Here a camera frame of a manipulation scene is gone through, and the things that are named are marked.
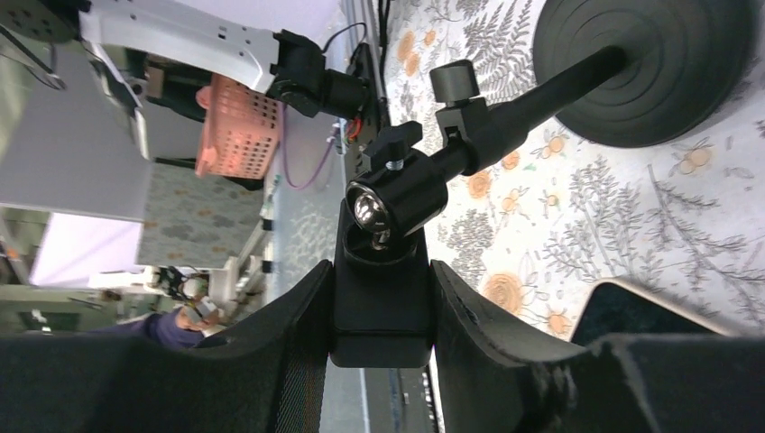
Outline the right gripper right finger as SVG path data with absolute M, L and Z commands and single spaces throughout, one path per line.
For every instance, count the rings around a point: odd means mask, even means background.
M 764 341 L 610 334 L 588 346 L 499 308 L 431 264 L 449 432 L 761 432 Z

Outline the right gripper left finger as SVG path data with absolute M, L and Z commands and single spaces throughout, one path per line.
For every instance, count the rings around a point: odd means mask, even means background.
M 198 347 L 138 336 L 1 340 L 4 432 L 316 432 L 332 264 Z

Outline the black round-base stand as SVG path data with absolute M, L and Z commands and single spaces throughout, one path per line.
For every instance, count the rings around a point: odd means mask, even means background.
M 532 45 L 535 88 L 490 105 L 470 60 L 430 73 L 443 146 L 416 149 L 422 126 L 382 129 L 340 211 L 332 362 L 425 365 L 437 324 L 424 225 L 447 184 L 518 149 L 556 118 L 594 143 L 668 143 L 706 128 L 730 98 L 760 38 L 755 1 L 547 1 Z

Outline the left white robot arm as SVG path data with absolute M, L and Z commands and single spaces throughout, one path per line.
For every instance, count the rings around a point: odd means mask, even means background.
M 106 54 L 116 46 L 231 78 L 304 116 L 353 119 L 372 97 L 371 84 L 328 69 L 309 38 L 236 23 L 177 1 L 3 1 L 1 33 L 50 45 L 78 41 L 117 105 L 134 118 L 142 104 Z

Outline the person in background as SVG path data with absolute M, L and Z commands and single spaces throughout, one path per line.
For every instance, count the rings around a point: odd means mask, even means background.
M 86 331 L 86 334 L 118 334 L 139 336 L 170 349 L 185 349 L 200 344 L 217 329 L 221 316 L 216 309 L 199 321 L 188 315 L 189 308 L 169 312 L 153 312 L 124 323 Z

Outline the floral table mat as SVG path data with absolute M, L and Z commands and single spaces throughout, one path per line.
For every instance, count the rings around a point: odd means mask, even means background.
M 483 95 L 534 85 L 539 1 L 395 1 L 384 76 L 395 123 L 442 144 L 431 69 L 475 65 Z M 635 282 L 671 306 L 742 334 L 764 330 L 764 51 L 714 125 L 660 147 L 590 143 L 549 120 L 501 162 L 449 186 L 426 228 L 429 255 L 554 336 L 584 320 L 597 281 Z

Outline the pink plastic basket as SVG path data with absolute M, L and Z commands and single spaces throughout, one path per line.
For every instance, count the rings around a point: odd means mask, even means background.
M 196 175 L 263 179 L 281 138 L 281 103 L 217 74 L 196 100 L 206 110 Z

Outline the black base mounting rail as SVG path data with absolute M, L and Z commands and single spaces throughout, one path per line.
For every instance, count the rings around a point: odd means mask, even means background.
M 390 124 L 388 98 L 380 78 L 375 47 L 361 42 L 354 50 L 346 72 L 360 78 L 368 87 L 369 96 L 361 112 L 346 122 L 342 135 L 346 182 L 364 173 L 362 152 L 382 127 Z

